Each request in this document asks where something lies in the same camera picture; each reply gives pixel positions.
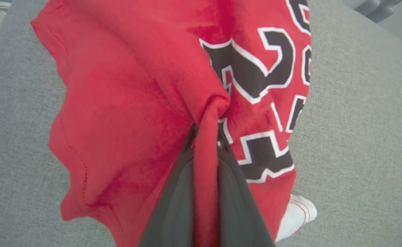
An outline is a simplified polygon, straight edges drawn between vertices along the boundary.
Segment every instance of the white fabric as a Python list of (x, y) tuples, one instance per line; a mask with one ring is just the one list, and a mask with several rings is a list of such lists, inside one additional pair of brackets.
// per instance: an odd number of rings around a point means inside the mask
[(317, 209), (308, 199), (291, 194), (282, 218), (276, 242), (286, 239), (317, 217)]

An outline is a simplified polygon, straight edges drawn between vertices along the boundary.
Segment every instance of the red fabric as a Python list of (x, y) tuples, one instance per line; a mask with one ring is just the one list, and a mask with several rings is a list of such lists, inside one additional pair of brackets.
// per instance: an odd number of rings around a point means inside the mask
[[(70, 172), (62, 218), (93, 217), (117, 246), (136, 246), (196, 123), (194, 242), (217, 246), (218, 119), (228, 118), (238, 160), (239, 138), (261, 131), (274, 130), (283, 149), (290, 133), (278, 130), (270, 104), (286, 125), (294, 96), (308, 91), (301, 51), (310, 36), (293, 23), (287, 1), (49, 0), (32, 26), (67, 88), (49, 141)], [(234, 87), (229, 96), (199, 39), (233, 38), (269, 68), (279, 54), (265, 50), (259, 27), (284, 28), (297, 52), (291, 84), (250, 104)], [(273, 239), (294, 181), (293, 169), (250, 184)]]

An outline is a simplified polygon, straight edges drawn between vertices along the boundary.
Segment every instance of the red jersey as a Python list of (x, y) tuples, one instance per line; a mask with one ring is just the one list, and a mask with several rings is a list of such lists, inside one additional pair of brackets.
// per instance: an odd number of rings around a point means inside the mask
[(136, 246), (196, 123), (194, 242), (216, 246), (219, 123), (276, 239), (309, 88), (306, 0), (49, 0), (32, 25), (67, 88), (49, 141), (70, 172), (63, 219)]

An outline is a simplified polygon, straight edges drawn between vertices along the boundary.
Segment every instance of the black number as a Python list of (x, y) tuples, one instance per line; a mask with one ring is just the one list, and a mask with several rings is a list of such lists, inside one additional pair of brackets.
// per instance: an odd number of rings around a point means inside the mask
[(268, 89), (287, 87), (291, 82), (295, 62), (294, 43), (285, 30), (258, 28), (258, 31), (265, 49), (278, 51), (278, 60), (269, 70), (232, 39), (219, 45), (201, 40), (220, 80), (225, 80), (223, 71), (230, 70), (235, 88), (252, 104), (260, 102)]
[(287, 0), (289, 11), (291, 12), (294, 24), (302, 31), (311, 35), (309, 20), (305, 17), (305, 11), (309, 11), (307, 0)]
[(303, 50), (303, 63), (301, 66), (301, 78), (303, 80), (303, 83), (305, 85), (309, 86), (309, 77), (311, 75), (310, 72), (310, 66), (311, 65), (311, 47), (308, 45), (304, 50)]
[(289, 114), (288, 124), (286, 126), (286, 132), (291, 133), (294, 130), (297, 118), (301, 113), (303, 106), (305, 105), (306, 97), (301, 95), (296, 95), (294, 102), (292, 103), (291, 112)]
[(240, 138), (245, 159), (238, 161), (249, 183), (264, 183), (294, 169), (289, 148), (279, 149), (274, 131)]

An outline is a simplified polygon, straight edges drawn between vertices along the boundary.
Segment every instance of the stitching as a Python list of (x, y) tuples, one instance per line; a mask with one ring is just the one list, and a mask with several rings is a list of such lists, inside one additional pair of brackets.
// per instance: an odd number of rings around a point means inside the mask
[(64, 49), (65, 49), (65, 52), (66, 52), (67, 55), (68, 55), (68, 50), (65, 48), (65, 45), (63, 44), (63, 42), (52, 32), (52, 30), (49, 29), (49, 31), (52, 33), (53, 37), (55, 37), (55, 38), (62, 44), (62, 46), (63, 46)]
[(123, 232), (123, 227), (122, 227), (121, 224), (120, 224), (120, 220), (118, 219), (117, 214), (116, 214), (116, 212), (114, 211), (113, 206), (112, 206), (111, 204), (109, 204), (108, 206), (109, 206), (109, 208), (111, 209), (111, 211), (113, 212), (114, 216), (116, 217), (116, 220), (117, 220), (117, 223), (119, 224), (120, 230)]
[(294, 202), (291, 202), (292, 204), (294, 204), (294, 205), (296, 205), (296, 206), (298, 206), (302, 211), (303, 211), (303, 213), (305, 214), (305, 220), (303, 221), (303, 224), (297, 229), (297, 231), (295, 231), (293, 234), (296, 234), (301, 228), (302, 228), (302, 226), (304, 226), (305, 225), (305, 223), (306, 223), (306, 212), (305, 212), (305, 210), (300, 206), (300, 205), (298, 205), (298, 204), (296, 204), (296, 203), (294, 203)]
[[(77, 158), (80, 159), (80, 161), (81, 161), (81, 163), (82, 163), (82, 165), (83, 165), (83, 167), (84, 167), (84, 169), (85, 169), (84, 186), (83, 186), (83, 188), (82, 188), (82, 202), (85, 204), (85, 206), (90, 207), (90, 206), (92, 206), (92, 205), (85, 202), (85, 189), (86, 189), (86, 186), (87, 186), (87, 179), (88, 179), (87, 165), (85, 165), (84, 160), (79, 156), (78, 153), (76, 153), (76, 151), (74, 150), (74, 148), (72, 148), (71, 145), (68, 144), (68, 141), (67, 141), (67, 138), (66, 138), (66, 135), (65, 135), (65, 131), (64, 131), (64, 129), (63, 129), (62, 117), (60, 117), (59, 122), (60, 122), (60, 127), (61, 127), (61, 131), (62, 131), (64, 140), (65, 140), (65, 143), (68, 145), (68, 148), (74, 153), (74, 155), (76, 155)], [(119, 220), (119, 218), (117, 217), (117, 214), (116, 214), (116, 212), (114, 211), (113, 206), (112, 206), (111, 204), (109, 204), (109, 203), (108, 203), (107, 205), (108, 205), (108, 207), (111, 209), (111, 211), (113, 212), (113, 214), (114, 214), (114, 216), (115, 216), (115, 218), (116, 218), (116, 221), (117, 221), (117, 223), (118, 223), (118, 225), (119, 225), (119, 227), (120, 227), (120, 230), (123, 232), (123, 227), (121, 226), (120, 220)]]
[(66, 138), (66, 135), (65, 135), (65, 131), (64, 131), (64, 129), (63, 129), (62, 118), (60, 118), (59, 121), (60, 121), (60, 124), (61, 124), (61, 131), (62, 131), (63, 137), (64, 137), (64, 139), (65, 139), (65, 142), (66, 142), (66, 144), (68, 145), (68, 148), (74, 153), (74, 155), (77, 156), (77, 158), (80, 159), (80, 161), (81, 161), (83, 167), (85, 168), (84, 186), (83, 186), (83, 188), (82, 188), (82, 202), (83, 202), (86, 206), (90, 206), (89, 204), (87, 204), (87, 203), (85, 202), (85, 189), (86, 189), (86, 186), (87, 186), (87, 179), (88, 179), (87, 166), (85, 165), (85, 162), (83, 161), (83, 159), (82, 159), (82, 158), (76, 153), (76, 151), (71, 147), (71, 145), (68, 144), (68, 141), (67, 141), (67, 138)]
[(301, 201), (294, 200), (294, 199), (291, 199), (291, 198), (290, 198), (290, 200), (293, 200), (293, 201), (295, 201), (296, 203), (300, 203), (301, 205), (303, 205), (303, 206), (306, 208), (306, 210), (308, 210), (308, 217), (309, 217), (309, 221), (310, 221), (310, 220), (311, 220), (311, 212), (309, 211), (308, 206), (306, 206), (306, 204), (304, 204), (304, 203), (301, 202)]

